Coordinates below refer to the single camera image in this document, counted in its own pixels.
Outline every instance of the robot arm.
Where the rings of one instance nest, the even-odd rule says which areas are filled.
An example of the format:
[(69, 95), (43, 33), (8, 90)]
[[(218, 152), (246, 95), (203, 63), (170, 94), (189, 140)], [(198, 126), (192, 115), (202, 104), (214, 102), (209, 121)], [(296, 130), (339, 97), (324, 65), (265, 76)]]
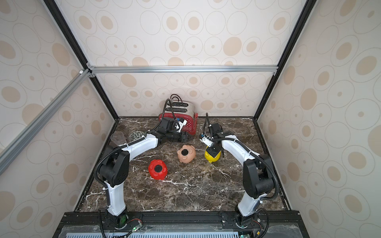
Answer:
[(163, 117), (158, 126), (148, 131), (142, 138), (131, 143), (119, 145), (119, 149), (109, 146), (104, 154), (110, 154), (97, 167), (104, 184), (108, 199), (108, 214), (116, 227), (124, 225), (123, 211), (126, 208), (123, 185), (128, 176), (130, 161), (147, 150), (158, 147), (166, 141), (187, 142), (191, 139), (188, 132), (181, 132), (186, 124), (183, 118)]
[[(240, 213), (238, 223), (245, 226), (251, 221), (251, 215), (257, 211), (262, 200), (273, 200), (278, 196), (279, 184), (273, 171), (272, 160), (269, 156), (260, 155), (246, 147), (232, 132), (224, 131), (218, 123), (210, 124), (208, 116), (206, 122), (209, 124), (210, 136), (203, 130), (199, 137), (200, 141), (208, 146), (206, 155), (218, 157), (220, 151), (227, 150), (243, 166), (245, 193), (237, 205), (237, 210)], [(274, 195), (266, 197), (274, 188)]]

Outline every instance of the black frame edge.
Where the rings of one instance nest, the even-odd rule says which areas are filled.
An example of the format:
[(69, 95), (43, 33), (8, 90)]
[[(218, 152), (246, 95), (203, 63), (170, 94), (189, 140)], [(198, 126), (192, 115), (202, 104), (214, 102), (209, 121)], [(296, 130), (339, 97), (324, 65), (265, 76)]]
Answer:
[[(103, 153), (106, 149), (106, 147), (109, 145), (110, 141), (111, 141), (111, 135), (115, 132), (117, 126), (119, 124), (119, 119), (117, 119), (115, 122), (114, 122), (114, 125), (112, 126), (111, 130), (110, 130), (110, 133), (109, 135), (107, 136), (107, 139), (103, 145), (103, 148), (101, 150), (101, 153), (99, 154), (99, 157), (98, 159), (95, 161), (95, 165), (98, 163), (98, 161), (102, 158), (103, 156)], [(85, 184), (85, 187), (81, 193), (81, 196), (80, 196), (80, 199), (78, 200), (78, 203), (77, 205), (75, 206), (75, 209), (74, 209), (74, 212), (80, 212), (81, 209), (82, 209), (82, 205), (86, 199), (86, 195), (87, 193), (89, 192), (90, 190), (90, 187), (91, 187), (91, 184), (93, 183), (93, 180), (94, 180), (94, 177), (93, 177), (93, 173), (94, 173), (94, 169), (95, 169), (95, 166), (93, 167), (93, 169), (91, 170), (90, 172), (90, 177), (88, 178), (88, 180), (86, 181), (86, 184)]]
[[(254, 123), (254, 127), (255, 127), (255, 130), (257, 131), (257, 135), (259, 137), (259, 140), (261, 142), (261, 145), (262, 145), (262, 148), (263, 148), (263, 151), (265, 154), (267, 154), (268, 156), (270, 156), (270, 153), (269, 153), (269, 149), (267, 148), (267, 145), (266, 145), (266, 142), (263, 138), (263, 135), (262, 135), (262, 132), (261, 132), (261, 129), (259, 128), (259, 125), (258, 125), (258, 122), (257, 120), (254, 120), (253, 119), (253, 123)], [(285, 208), (287, 208), (288, 210), (291, 210), (291, 206), (290, 206), (290, 203), (288, 202), (288, 199), (285, 195), (285, 192), (284, 192), (284, 189), (283, 189), (283, 186), (282, 186), (282, 183), (280, 182), (280, 178), (279, 178), (279, 175), (278, 175), (278, 172), (277, 170), (275, 169), (274, 167), (274, 172), (275, 172), (275, 175), (277, 176), (277, 179), (279, 181), (279, 187), (280, 187), (280, 191), (279, 191), (279, 196), (282, 200), (282, 203), (283, 203), (283, 206)]]
[[(87, 59), (85, 54), (83, 53), (81, 47), (79, 46), (77, 40), (74, 37), (74, 34), (70, 30), (69, 25), (65, 21), (64, 16), (62, 15), (61, 11), (59, 10), (56, 2), (54, 0), (44, 0), (45, 5), (49, 9), (51, 15), (53, 16), (54, 20), (56, 21), (59, 29), (61, 30), (62, 34), (66, 38), (67, 42), (69, 43), (71, 49), (75, 53), (76, 57), (78, 58), (79, 62), (81, 63), (82, 67), (84, 69), (89, 69), (91, 72), (91, 69), (88, 67)], [(90, 78), (91, 82), (93, 83), (95, 89), (97, 90), (98, 94), (100, 95), (101, 99), (103, 100), (104, 104), (106, 105), (107, 109), (111, 113), (111, 116), (114, 118), (114, 120), (118, 119), (118, 114), (116, 113), (114, 107), (112, 106), (109, 98), (106, 96), (105, 91), (103, 90), (101, 84), (99, 83), (99, 80), (94, 76)]]
[[(119, 119), (127, 119), (127, 118), (158, 118), (159, 116), (161, 115), (158, 114), (157, 117), (152, 117), (152, 116), (141, 116), (141, 117), (138, 117), (138, 116), (120, 116)], [(247, 118), (247, 119), (253, 119), (253, 116), (209, 116), (209, 118)]]
[[(309, 238), (307, 229), (299, 211), (267, 211), (269, 215), (270, 224), (297, 224), (303, 238)], [(147, 225), (189, 225), (189, 224), (222, 224), (222, 213), (232, 214), (234, 211), (212, 211), (212, 212), (127, 212), (128, 216), (140, 217), (143, 224)], [(260, 214), (259, 218), (265, 220), (266, 216)], [(58, 238), (63, 227), (66, 226), (83, 226), (83, 225), (99, 225), (98, 212), (66, 212), (62, 217), (58, 227), (53, 235), (53, 238)], [(251, 232), (250, 229), (233, 228), (234, 231)]]
[(266, 91), (265, 91), (265, 93), (261, 99), (261, 102), (259, 103), (259, 107), (254, 114), (255, 120), (257, 120), (259, 118), (259, 116), (261, 115), (261, 113), (262, 113), (262, 111), (266, 105), (266, 102), (269, 99), (270, 94), (273, 91), (274, 86), (277, 83), (278, 78), (283, 71), (283, 68), (286, 66), (287, 60), (288, 60), (292, 50), (294, 49), (294, 46), (296, 45), (297, 40), (303, 31), (304, 25), (306, 24), (308, 17), (310, 16), (310, 13), (315, 6), (316, 1), (317, 0), (307, 0), (306, 1), (305, 5), (303, 7), (303, 10), (300, 13), (300, 16), (298, 18), (298, 21), (296, 22), (295, 28), (291, 33), (291, 37), (287, 42), (286, 48), (283, 51), (282, 56), (280, 57), (280, 60), (278, 63), (278, 70), (275, 73), (275, 75), (272, 76), (272, 78), (269, 82), (269, 85), (267, 86)]

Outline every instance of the brown marble surface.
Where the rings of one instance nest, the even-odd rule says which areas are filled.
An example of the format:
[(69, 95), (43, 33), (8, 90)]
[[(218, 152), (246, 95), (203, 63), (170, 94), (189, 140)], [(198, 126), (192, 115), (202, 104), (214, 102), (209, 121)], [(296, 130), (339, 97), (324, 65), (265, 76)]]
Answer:
[[(253, 151), (263, 153), (254, 124), (250, 118), (210, 118), (224, 130), (232, 131)], [(157, 124), (156, 118), (123, 118), (117, 131), (128, 136), (136, 131), (147, 131)], [(124, 199), (129, 211), (233, 211), (241, 200), (242, 166), (227, 151), (225, 158), (209, 163), (204, 152), (206, 146), (198, 140), (204, 119), (200, 118), (195, 139), (187, 144), (196, 148), (196, 158), (188, 164), (180, 163), (177, 150), (182, 143), (166, 142), (148, 150), (130, 162), (128, 177), (124, 183)], [(168, 168), (164, 180), (154, 180), (148, 165), (154, 159), (163, 160)], [(93, 181), (81, 211), (97, 211), (105, 207), (106, 197), (102, 186)], [(280, 197), (264, 201), (268, 210), (284, 210)]]

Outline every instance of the black cable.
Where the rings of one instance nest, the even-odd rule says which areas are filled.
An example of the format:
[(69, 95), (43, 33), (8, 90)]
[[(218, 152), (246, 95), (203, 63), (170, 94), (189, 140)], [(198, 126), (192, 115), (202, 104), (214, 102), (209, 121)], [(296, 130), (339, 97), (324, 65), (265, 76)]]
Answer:
[(265, 165), (266, 169), (270, 172), (270, 174), (272, 176), (272, 181), (274, 182), (275, 192), (274, 192), (274, 194), (271, 197), (263, 197), (263, 198), (261, 198), (261, 200), (272, 201), (272, 200), (275, 200), (278, 197), (278, 195), (279, 195), (279, 181), (278, 181), (278, 179), (277, 179), (273, 169), (261, 157), (257, 156), (253, 152), (250, 152), (251, 150), (247, 146), (245, 146), (244, 143), (242, 143), (239, 140), (236, 140), (236, 139), (233, 139), (233, 138), (227, 138), (227, 137), (218, 138), (218, 139), (211, 139), (211, 140), (212, 141), (224, 141), (224, 140), (235, 141), (240, 146), (242, 146), (247, 152), (249, 152), (251, 156), (253, 156), (257, 160), (259, 160), (261, 163), (263, 163)]
[(264, 208), (261, 208), (257, 212), (260, 212), (260, 211), (264, 211), (266, 213), (266, 228), (263, 230), (261, 236), (259, 236), (257, 238), (262, 238), (266, 234), (267, 230), (269, 229), (269, 224), (270, 224), (269, 215), (267, 214), (267, 210)]
[[(163, 112), (162, 112), (162, 117), (161, 117), (161, 118), (164, 117), (165, 109), (166, 109), (166, 106), (167, 106), (167, 103), (168, 103), (168, 102), (169, 102), (169, 106), (171, 107), (171, 111), (172, 111), (173, 119), (176, 119), (176, 117), (174, 116), (174, 113), (173, 113), (173, 107), (172, 107), (171, 99), (169, 99), (169, 98), (168, 98), (167, 100), (165, 100), (164, 108), (163, 108)], [(157, 125), (156, 125), (154, 128), (152, 128), (150, 131), (155, 130), (159, 125), (160, 125), (160, 121), (159, 121), (159, 122), (157, 123)]]
[(102, 223), (102, 213), (101, 211), (104, 211), (102, 208), (99, 208), (98, 209), (98, 215), (99, 215), (99, 229), (101, 230), (101, 233), (102, 233), (102, 237), (103, 238), (107, 238), (106, 237), (106, 234), (104, 233), (104, 230), (103, 230), (103, 223)]
[(175, 99), (175, 98), (177, 98), (177, 101), (178, 101), (178, 102), (180, 101), (180, 99), (179, 99), (178, 96), (173, 96), (173, 97), (171, 97), (171, 99)]
[(132, 233), (133, 233), (133, 231), (130, 231), (130, 232), (128, 232), (128, 233), (125, 234), (125, 235), (121, 235), (121, 236), (113, 236), (112, 238), (127, 238), (127, 237), (129, 237)]
[(205, 127), (208, 123), (208, 128), (209, 128), (209, 125), (210, 125), (210, 121), (209, 121), (209, 115), (208, 113), (205, 114), (205, 122), (204, 122), (204, 127), (202, 128), (202, 134), (205, 135)]
[(175, 94), (175, 93), (171, 94), (170, 96), (171, 99), (172, 99), (172, 96), (177, 96), (177, 98), (180, 99), (181, 103), (183, 103), (181, 97), (178, 94)]
[[(137, 140), (135, 140), (135, 141), (133, 141), (133, 142), (130, 142), (130, 143), (126, 144), (126, 145), (121, 145), (121, 146), (118, 146), (118, 147), (114, 148), (110, 153), (108, 153), (105, 157), (103, 157), (103, 158), (98, 162), (98, 164), (96, 165), (96, 167), (95, 167), (95, 169), (94, 169), (94, 172), (93, 172), (93, 177), (94, 177), (94, 179), (97, 180), (98, 183), (102, 184), (102, 186), (103, 186), (105, 189), (107, 189), (107, 184), (106, 184), (102, 179), (100, 179), (100, 178), (98, 177), (99, 169), (100, 169), (102, 163), (103, 163), (106, 159), (108, 159), (111, 155), (115, 154), (117, 151), (119, 151), (119, 150), (121, 150), (121, 149), (123, 149), (123, 148), (126, 148), (126, 147), (128, 147), (129, 145), (136, 144), (136, 143), (138, 143), (138, 142), (140, 142), (140, 141), (142, 141), (142, 140), (144, 140), (144, 139), (145, 139), (145, 138), (142, 137), (142, 138), (139, 138), (139, 139), (137, 139)], [(110, 206), (110, 197), (109, 197), (109, 193), (108, 193), (108, 192), (106, 192), (106, 200), (107, 200), (107, 206)]]

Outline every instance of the wall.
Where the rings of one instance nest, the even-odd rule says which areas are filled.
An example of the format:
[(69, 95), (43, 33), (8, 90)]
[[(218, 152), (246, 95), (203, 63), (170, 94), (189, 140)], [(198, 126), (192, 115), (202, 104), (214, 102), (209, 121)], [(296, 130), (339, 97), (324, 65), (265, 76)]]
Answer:
[(98, 74), (119, 116), (157, 116), (171, 93), (195, 104), (199, 116), (252, 116), (271, 72)]
[(0, 4), (0, 153), (82, 68), (38, 0)]
[(0, 175), (0, 237), (50, 238), (114, 123), (86, 79)]
[(311, 237), (379, 237), (381, 2), (322, 0), (259, 118)]
[(305, 0), (57, 0), (97, 66), (277, 64)]

